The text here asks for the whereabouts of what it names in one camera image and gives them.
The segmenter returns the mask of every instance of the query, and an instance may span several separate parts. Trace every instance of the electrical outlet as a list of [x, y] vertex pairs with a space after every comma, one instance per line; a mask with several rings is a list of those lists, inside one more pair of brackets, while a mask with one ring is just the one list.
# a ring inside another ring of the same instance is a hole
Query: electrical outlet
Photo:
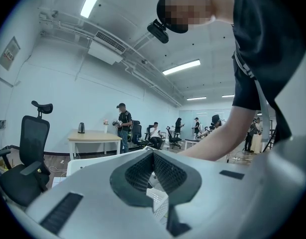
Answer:
[[6, 125], [6, 120], [0, 120], [0, 129], [4, 129]]

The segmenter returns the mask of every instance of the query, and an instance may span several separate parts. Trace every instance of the glass wall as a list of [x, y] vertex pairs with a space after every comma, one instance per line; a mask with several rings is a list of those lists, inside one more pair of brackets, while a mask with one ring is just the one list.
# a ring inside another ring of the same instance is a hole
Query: glass wall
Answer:
[[185, 124], [181, 129], [181, 139], [192, 139], [194, 137], [192, 127], [196, 125], [196, 117], [199, 118], [202, 131], [204, 131], [205, 126], [210, 126], [211, 118], [215, 114], [218, 114], [220, 119], [227, 121], [230, 115], [230, 109], [179, 111], [182, 124]]

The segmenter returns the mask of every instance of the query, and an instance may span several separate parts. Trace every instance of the person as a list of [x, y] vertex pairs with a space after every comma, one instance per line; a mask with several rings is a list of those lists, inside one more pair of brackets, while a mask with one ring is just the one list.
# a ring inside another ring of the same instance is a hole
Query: person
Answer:
[[196, 121], [196, 125], [194, 127], [192, 127], [192, 129], [195, 130], [195, 134], [197, 135], [199, 133], [199, 130], [200, 130], [199, 118], [195, 118], [195, 121]]
[[120, 153], [122, 154], [123, 146], [124, 146], [124, 153], [128, 153], [128, 141], [127, 136], [128, 132], [130, 131], [130, 127], [133, 125], [131, 113], [126, 110], [126, 106], [124, 103], [120, 103], [118, 105], [120, 110], [120, 114], [118, 120], [122, 122], [122, 124], [117, 128], [117, 135], [122, 138], [121, 146], [120, 146]]
[[257, 117], [257, 119], [256, 119], [256, 127], [261, 132], [261, 125], [260, 125], [260, 118], [259, 117]]
[[251, 144], [252, 144], [252, 137], [255, 133], [260, 133], [260, 130], [257, 129], [256, 127], [256, 119], [253, 119], [253, 122], [250, 125], [250, 128], [247, 132], [247, 136], [246, 136], [246, 142], [244, 145], [244, 151], [249, 151], [250, 152], [250, 148], [251, 148]]
[[180, 134], [181, 133], [181, 128], [184, 126], [185, 124], [182, 124], [182, 119], [178, 118], [176, 123], [175, 123], [175, 133]]
[[218, 129], [222, 125], [223, 123], [221, 122], [219, 115], [215, 114], [211, 118], [211, 126], [209, 127], [209, 129], [205, 130], [205, 132], [203, 132], [201, 136], [208, 135], [209, 133], [213, 132], [215, 129]]
[[151, 133], [150, 142], [154, 144], [155, 149], [160, 149], [163, 144], [163, 140], [160, 137], [161, 133], [158, 130], [157, 122], [154, 122], [154, 127], [150, 128], [150, 133]]
[[158, 1], [158, 18], [169, 30], [185, 33], [189, 28], [221, 21], [232, 26], [236, 42], [236, 50], [232, 56], [235, 96], [229, 119], [209, 137], [181, 154], [218, 160], [237, 147], [244, 140], [256, 110], [261, 110], [255, 80], [260, 84], [270, 106], [276, 111], [278, 130], [275, 142], [291, 136], [290, 128], [275, 99], [305, 56], [306, 41], [300, 29], [303, 24], [298, 23], [302, 23], [302, 19], [294, 16], [294, 7], [288, 2]]

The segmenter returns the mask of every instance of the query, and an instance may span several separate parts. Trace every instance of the air conditioner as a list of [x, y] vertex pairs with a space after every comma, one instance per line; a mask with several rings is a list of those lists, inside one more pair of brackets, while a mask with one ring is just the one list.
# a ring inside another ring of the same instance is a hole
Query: air conditioner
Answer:
[[115, 51], [119, 55], [122, 55], [126, 50], [126, 47], [124, 47], [117, 39], [100, 31], [95, 35], [94, 41]]
[[123, 57], [118, 55], [116, 52], [106, 48], [104, 45], [96, 41], [91, 42], [88, 53], [110, 65], [114, 64], [115, 62], [119, 63], [123, 59]]

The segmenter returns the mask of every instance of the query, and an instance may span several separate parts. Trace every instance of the black mesh chair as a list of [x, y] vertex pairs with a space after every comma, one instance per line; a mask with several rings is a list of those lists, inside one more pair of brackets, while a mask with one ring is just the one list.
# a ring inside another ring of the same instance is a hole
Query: black mesh chair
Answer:
[[146, 146], [151, 146], [153, 143], [151, 143], [151, 132], [150, 129], [154, 127], [154, 125], [148, 125], [148, 128], [146, 129], [145, 133], [145, 141], [148, 141], [148, 144]]
[[166, 129], [167, 129], [167, 132], [168, 132], [169, 146], [172, 146], [172, 149], [175, 146], [179, 147], [179, 149], [180, 149], [181, 145], [178, 142], [181, 141], [181, 139], [179, 137], [172, 137], [172, 134], [169, 131], [169, 129], [170, 129], [169, 126]]
[[138, 120], [133, 120], [133, 129], [132, 129], [132, 142], [140, 147], [145, 147], [149, 144], [149, 141], [146, 139], [144, 141], [139, 141], [142, 137], [142, 126]]
[[38, 117], [24, 116], [21, 123], [19, 157], [23, 164], [11, 168], [6, 157], [10, 150], [0, 151], [8, 168], [0, 176], [0, 186], [11, 200], [25, 207], [47, 190], [50, 175], [43, 158], [50, 124], [42, 119], [42, 113], [51, 113], [53, 106], [39, 105], [36, 101], [32, 104], [38, 107]]

